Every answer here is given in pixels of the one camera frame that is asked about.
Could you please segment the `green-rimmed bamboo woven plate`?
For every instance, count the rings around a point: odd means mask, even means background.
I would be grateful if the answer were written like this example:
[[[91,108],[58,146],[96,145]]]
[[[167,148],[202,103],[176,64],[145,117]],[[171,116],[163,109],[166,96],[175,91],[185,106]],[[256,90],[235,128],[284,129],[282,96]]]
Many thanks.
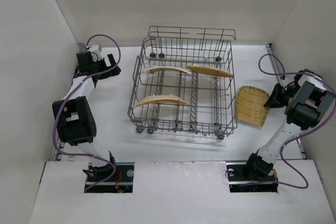
[[[241,86],[236,99],[237,121],[252,127],[263,127],[269,113],[269,107],[264,105],[269,98],[269,93],[263,89]]]

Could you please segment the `orange fish-shaped woven plate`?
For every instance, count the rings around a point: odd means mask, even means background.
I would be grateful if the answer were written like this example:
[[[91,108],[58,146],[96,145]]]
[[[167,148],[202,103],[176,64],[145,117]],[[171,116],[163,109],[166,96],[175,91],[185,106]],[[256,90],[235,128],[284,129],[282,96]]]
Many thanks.
[[[143,98],[138,104],[133,105],[132,108],[136,108],[139,106],[144,106],[147,104],[163,104],[163,103],[168,103],[168,104],[181,104],[185,106],[191,106],[190,103],[184,101],[180,97],[176,95],[150,95],[145,98]]]

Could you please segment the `orange square woven plate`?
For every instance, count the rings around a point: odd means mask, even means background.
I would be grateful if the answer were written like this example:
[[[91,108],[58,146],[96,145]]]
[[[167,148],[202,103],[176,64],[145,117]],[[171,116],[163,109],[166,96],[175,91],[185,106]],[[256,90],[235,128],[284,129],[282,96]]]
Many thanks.
[[[224,78],[232,78],[234,76],[230,72],[215,67],[192,65],[192,66],[186,66],[186,68],[194,72],[205,74],[208,76],[224,77]]]

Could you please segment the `yellow rectangular bamboo mat plate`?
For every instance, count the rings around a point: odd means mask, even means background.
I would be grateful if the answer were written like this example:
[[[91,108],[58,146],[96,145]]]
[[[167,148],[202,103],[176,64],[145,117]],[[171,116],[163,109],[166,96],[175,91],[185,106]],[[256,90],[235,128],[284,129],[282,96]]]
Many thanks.
[[[186,75],[191,75],[191,72],[188,69],[179,68],[179,67],[170,67],[170,66],[154,66],[154,67],[145,68],[143,70],[144,73],[145,72],[155,73],[159,71],[175,71],[175,72],[184,73]]]

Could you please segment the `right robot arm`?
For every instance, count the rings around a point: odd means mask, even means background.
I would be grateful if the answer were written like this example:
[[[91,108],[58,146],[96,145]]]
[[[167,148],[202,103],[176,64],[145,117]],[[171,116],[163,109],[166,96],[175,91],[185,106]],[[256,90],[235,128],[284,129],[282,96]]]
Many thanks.
[[[249,156],[246,169],[268,175],[285,143],[316,127],[334,100],[334,92],[326,89],[322,77],[309,69],[300,70],[285,87],[277,84],[264,106],[285,107],[286,118],[272,138]]]

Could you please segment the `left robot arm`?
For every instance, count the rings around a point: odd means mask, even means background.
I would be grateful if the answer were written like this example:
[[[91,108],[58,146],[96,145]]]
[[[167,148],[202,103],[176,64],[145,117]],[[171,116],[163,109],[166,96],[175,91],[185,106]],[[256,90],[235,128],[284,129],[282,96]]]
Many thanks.
[[[62,155],[69,153],[58,147],[58,141],[79,148],[80,151],[74,153],[74,156],[89,159],[91,164],[85,170],[89,177],[100,178],[103,174],[111,177],[116,172],[116,163],[111,152],[102,153],[93,144],[97,125],[88,98],[98,81],[121,73],[120,60],[115,59],[113,54],[103,57],[97,50],[80,52],[76,56],[78,65],[70,90],[61,100],[52,104],[55,118],[53,144]]]

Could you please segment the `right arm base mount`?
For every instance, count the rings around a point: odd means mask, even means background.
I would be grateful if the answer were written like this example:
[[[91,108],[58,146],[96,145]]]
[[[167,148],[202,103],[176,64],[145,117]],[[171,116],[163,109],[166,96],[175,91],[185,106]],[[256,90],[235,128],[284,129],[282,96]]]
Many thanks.
[[[231,193],[277,193],[278,177],[273,169],[267,175],[246,168],[244,162],[226,163],[225,176]]]

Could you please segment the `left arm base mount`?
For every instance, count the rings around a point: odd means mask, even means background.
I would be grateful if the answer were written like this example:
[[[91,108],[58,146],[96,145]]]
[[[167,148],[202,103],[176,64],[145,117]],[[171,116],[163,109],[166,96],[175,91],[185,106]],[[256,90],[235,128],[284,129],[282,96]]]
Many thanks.
[[[87,169],[82,170],[86,175],[84,193],[132,193],[134,168],[135,163],[116,163],[116,171],[112,177],[92,186],[110,176],[113,172],[113,168],[109,165],[92,167],[91,164],[89,164]]]

